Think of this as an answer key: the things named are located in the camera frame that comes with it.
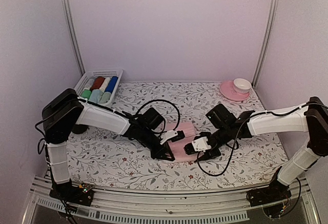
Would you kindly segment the pink towel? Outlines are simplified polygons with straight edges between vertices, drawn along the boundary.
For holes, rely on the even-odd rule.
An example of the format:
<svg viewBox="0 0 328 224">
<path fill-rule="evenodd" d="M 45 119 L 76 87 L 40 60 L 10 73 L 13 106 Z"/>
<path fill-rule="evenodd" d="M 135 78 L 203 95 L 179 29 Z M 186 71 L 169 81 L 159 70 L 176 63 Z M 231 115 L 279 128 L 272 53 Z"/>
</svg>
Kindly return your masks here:
<svg viewBox="0 0 328 224">
<path fill-rule="evenodd" d="M 196 136 L 196 129 L 191 121 L 183 121 L 179 124 L 176 129 L 177 131 L 183 131 L 185 138 L 172 142 L 168 140 L 168 145 L 173 153 L 175 158 L 174 161 L 164 160 L 163 162 L 166 164 L 169 163 L 176 163 L 176 162 L 194 162 L 196 160 L 197 154 L 187 155 L 184 151 L 184 146 L 189 144 L 193 141 L 194 137 Z"/>
</svg>

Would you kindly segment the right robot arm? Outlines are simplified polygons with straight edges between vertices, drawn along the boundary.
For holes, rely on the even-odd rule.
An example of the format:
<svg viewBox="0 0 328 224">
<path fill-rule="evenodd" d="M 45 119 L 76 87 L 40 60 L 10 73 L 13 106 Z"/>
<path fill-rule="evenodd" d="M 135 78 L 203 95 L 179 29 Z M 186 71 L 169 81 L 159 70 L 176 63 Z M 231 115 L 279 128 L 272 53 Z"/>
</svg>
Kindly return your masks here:
<svg viewBox="0 0 328 224">
<path fill-rule="evenodd" d="M 217 158 L 220 147 L 231 141 L 231 150 L 234 151 L 238 139 L 264 134 L 278 137 L 288 133 L 304 134 L 305 141 L 288 161 L 279 166 L 266 188 L 265 197 L 269 201 L 276 201 L 299 175 L 327 156 L 327 105 L 316 96 L 300 105 L 260 112 L 244 111 L 238 117 L 223 104 L 218 104 L 206 117 L 217 130 L 201 134 L 192 141 L 198 165 L 201 161 Z"/>
</svg>

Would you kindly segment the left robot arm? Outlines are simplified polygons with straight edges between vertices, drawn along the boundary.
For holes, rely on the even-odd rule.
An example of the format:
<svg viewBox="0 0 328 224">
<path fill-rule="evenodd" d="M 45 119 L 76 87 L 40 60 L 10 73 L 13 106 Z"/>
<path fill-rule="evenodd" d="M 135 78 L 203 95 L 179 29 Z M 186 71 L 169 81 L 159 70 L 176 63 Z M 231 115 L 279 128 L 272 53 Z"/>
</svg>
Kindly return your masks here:
<svg viewBox="0 0 328 224">
<path fill-rule="evenodd" d="M 72 200 L 76 189 L 72 186 L 68 170 L 67 140 L 71 133 L 82 134 L 89 127 L 96 127 L 136 140 L 150 150 L 152 159 L 174 161 L 175 157 L 167 142 L 177 132 L 157 132 L 164 118 L 152 107 L 135 114 L 115 111 L 89 101 L 68 88 L 42 109 L 43 126 L 40 133 L 46 146 L 47 163 L 57 193 L 64 200 Z"/>
</svg>

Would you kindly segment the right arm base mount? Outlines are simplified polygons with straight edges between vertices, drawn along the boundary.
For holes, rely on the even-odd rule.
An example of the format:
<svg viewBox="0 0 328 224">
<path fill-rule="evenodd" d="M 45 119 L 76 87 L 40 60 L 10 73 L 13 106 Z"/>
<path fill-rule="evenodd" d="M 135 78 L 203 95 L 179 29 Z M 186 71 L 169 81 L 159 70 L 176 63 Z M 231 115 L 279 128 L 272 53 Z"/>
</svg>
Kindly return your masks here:
<svg viewBox="0 0 328 224">
<path fill-rule="evenodd" d="M 280 219 L 290 214 L 298 205 L 301 196 L 301 181 L 296 178 L 299 186 L 299 192 L 297 199 L 293 206 L 290 206 L 291 202 L 291 191 L 289 186 L 279 185 L 279 183 L 270 183 L 265 188 L 254 188 L 246 193 L 246 199 L 250 203 L 251 207 L 266 205 L 276 201 L 281 203 L 262 208 L 264 214 L 269 219 Z"/>
</svg>

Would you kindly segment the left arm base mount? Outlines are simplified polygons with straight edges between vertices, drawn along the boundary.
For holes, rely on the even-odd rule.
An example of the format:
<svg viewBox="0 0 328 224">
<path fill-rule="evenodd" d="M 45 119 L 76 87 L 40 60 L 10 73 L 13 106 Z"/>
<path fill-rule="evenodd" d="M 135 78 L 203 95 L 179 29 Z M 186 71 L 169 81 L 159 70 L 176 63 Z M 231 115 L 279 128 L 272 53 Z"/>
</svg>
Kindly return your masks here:
<svg viewBox="0 0 328 224">
<path fill-rule="evenodd" d="M 71 182 L 64 184 L 53 183 L 49 196 L 64 202 L 90 207 L 93 201 L 94 191 L 73 186 Z"/>
</svg>

